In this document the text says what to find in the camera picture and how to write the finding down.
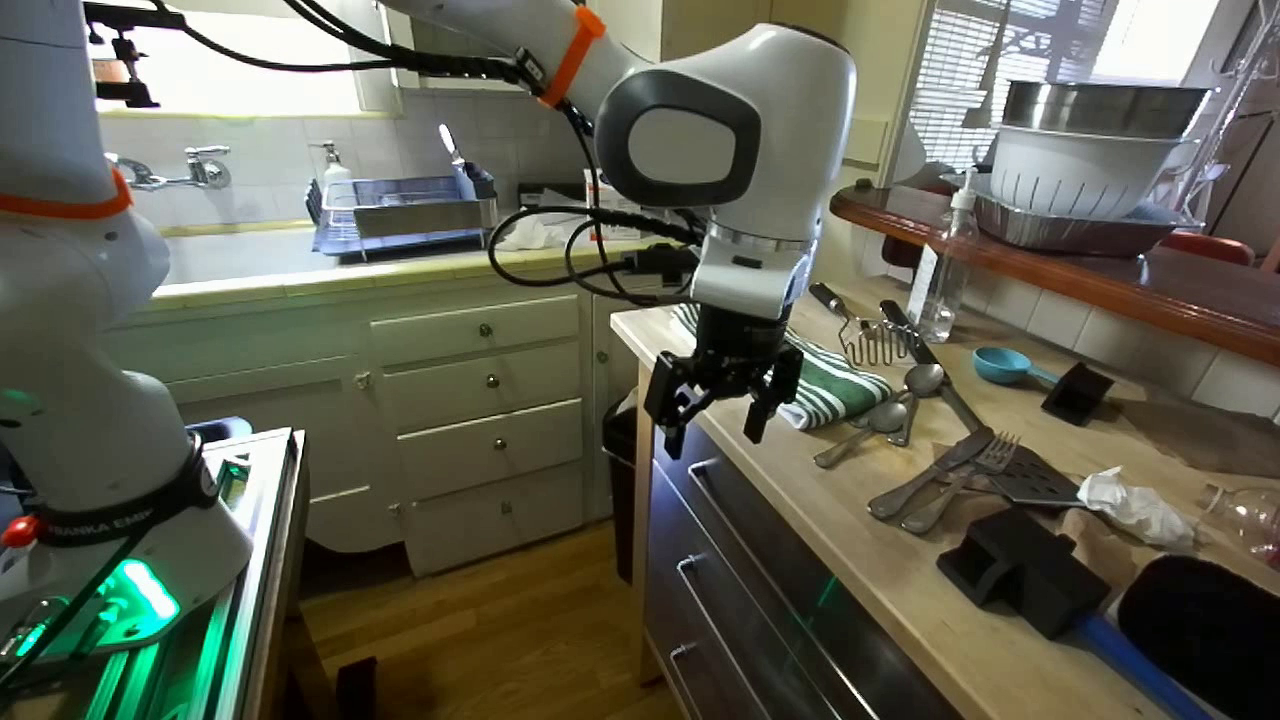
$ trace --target faucet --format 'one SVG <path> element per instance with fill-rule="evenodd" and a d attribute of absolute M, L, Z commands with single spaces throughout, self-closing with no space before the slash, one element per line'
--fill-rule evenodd
<path fill-rule="evenodd" d="M 160 192 L 168 184 L 192 184 L 192 186 L 226 186 L 230 184 L 230 166 L 219 158 L 230 153 L 226 145 L 197 145 L 182 153 L 189 153 L 189 176 L 156 176 L 150 162 L 130 158 L 130 154 L 116 154 L 116 153 L 106 153 L 106 162 L 116 162 L 122 172 L 128 186 L 141 186 L 141 192 Z"/>

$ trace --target shelf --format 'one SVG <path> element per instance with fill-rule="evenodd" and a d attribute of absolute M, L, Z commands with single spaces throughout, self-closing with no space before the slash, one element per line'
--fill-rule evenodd
<path fill-rule="evenodd" d="M 948 228 L 948 198 L 918 186 L 838 186 L 831 212 L 958 264 L 1280 369 L 1280 274 L 1271 270 L 1168 246 L 1136 261 L 1023 253 L 978 234 L 971 225 Z"/>

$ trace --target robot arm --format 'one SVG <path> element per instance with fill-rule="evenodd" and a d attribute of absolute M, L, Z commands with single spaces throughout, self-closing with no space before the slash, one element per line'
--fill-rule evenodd
<path fill-rule="evenodd" d="M 591 120 L 600 166 L 625 195 L 708 216 L 687 286 L 698 302 L 694 353 L 655 361 L 642 407 L 679 452 L 679 428 L 698 407 L 753 392 L 744 430 L 761 440 L 798 379 L 785 323 L 843 154 L 856 91 L 849 52 L 754 24 L 711 52 L 649 64 L 566 0 L 389 2 L 529 52 L 544 73 L 544 98 L 566 98 Z"/>

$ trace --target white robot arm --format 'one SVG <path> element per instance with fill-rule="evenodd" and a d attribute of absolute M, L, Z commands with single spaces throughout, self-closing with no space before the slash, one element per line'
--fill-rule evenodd
<path fill-rule="evenodd" d="M 661 354 L 642 407 L 679 452 L 679 428 L 703 403 L 753 392 L 744 430 L 761 440 L 798 379 L 785 323 L 849 141 L 849 52 L 811 30 L 754 24 L 711 52 L 649 64 L 566 0 L 389 2 L 529 52 L 548 77 L 544 98 L 591 117 L 600 166 L 625 195 L 708 212 L 687 286 L 698 302 L 694 353 Z"/>
<path fill-rule="evenodd" d="M 0 546 L 3 701 L 36 656 L 160 634 L 240 577 L 246 540 L 163 384 L 93 348 L 168 254 L 103 158 L 79 0 L 0 2 L 0 91 L 0 442 L 32 513 Z"/>
<path fill-rule="evenodd" d="M 785 323 L 843 154 L 853 61 L 820 37 L 761 24 L 649 64 L 566 0 L 396 8 L 523 47 L 544 67 L 544 98 L 591 117 L 600 166 L 625 195 L 708 216 L 693 274 L 694 353 L 661 354 L 642 407 L 679 442 L 703 403 L 753 392 L 746 436 L 761 436 L 798 374 Z M 168 261 L 103 162 L 79 0 L 0 0 L 0 91 L 0 442 L 36 513 L 36 531 L 0 546 L 3 695 L 32 656 L 160 634 L 234 578 L 246 544 L 206 491 L 163 384 L 93 348 L 156 293 Z M 130 620 L 97 625 L 103 608 Z"/>

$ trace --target dish rack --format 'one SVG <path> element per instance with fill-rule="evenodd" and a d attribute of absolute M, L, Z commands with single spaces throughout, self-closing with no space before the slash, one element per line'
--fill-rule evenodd
<path fill-rule="evenodd" d="M 1139 254 L 1174 228 L 1171 212 L 1136 206 L 1118 221 L 1031 216 L 977 195 L 971 221 L 984 234 L 1051 254 Z"/>
<path fill-rule="evenodd" d="M 405 181 L 352 181 L 355 225 L 315 225 L 315 253 L 324 254 L 376 254 L 415 246 L 478 246 L 494 225 L 491 186 L 468 176 L 405 176 Z"/>

